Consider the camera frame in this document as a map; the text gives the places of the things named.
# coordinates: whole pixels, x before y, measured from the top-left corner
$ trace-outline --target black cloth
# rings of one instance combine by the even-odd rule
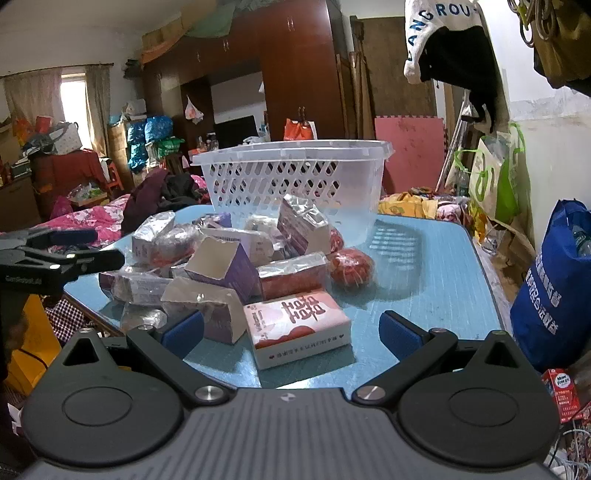
[[[475,121],[485,120],[486,106],[493,131],[498,80],[495,55],[484,28],[439,28],[427,40],[418,64],[421,81],[434,79],[470,90],[470,102],[479,115]]]

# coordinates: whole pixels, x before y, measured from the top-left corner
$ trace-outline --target pink box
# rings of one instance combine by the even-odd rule
[[[351,343],[351,320],[324,290],[244,307],[259,370]]]

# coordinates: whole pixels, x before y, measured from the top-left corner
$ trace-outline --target window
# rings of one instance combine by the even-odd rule
[[[90,130],[86,116],[86,81],[84,74],[67,74],[61,77],[61,103],[66,122],[78,124],[78,134],[83,148],[92,149]]]

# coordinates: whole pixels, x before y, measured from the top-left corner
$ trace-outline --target cable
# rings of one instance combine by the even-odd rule
[[[31,358],[34,358],[35,360],[37,360],[38,362],[41,362],[43,364],[43,366],[45,367],[45,370],[47,370],[49,367],[47,366],[47,364],[43,361],[42,358],[39,358],[37,355],[35,355],[34,353],[31,352],[27,352],[26,350],[23,350],[22,348],[18,349],[19,352],[24,353],[25,355],[30,356]]]

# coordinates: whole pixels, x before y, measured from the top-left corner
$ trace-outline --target plastic bottle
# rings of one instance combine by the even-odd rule
[[[580,257],[591,256],[591,236],[578,225],[573,227],[574,243]]]

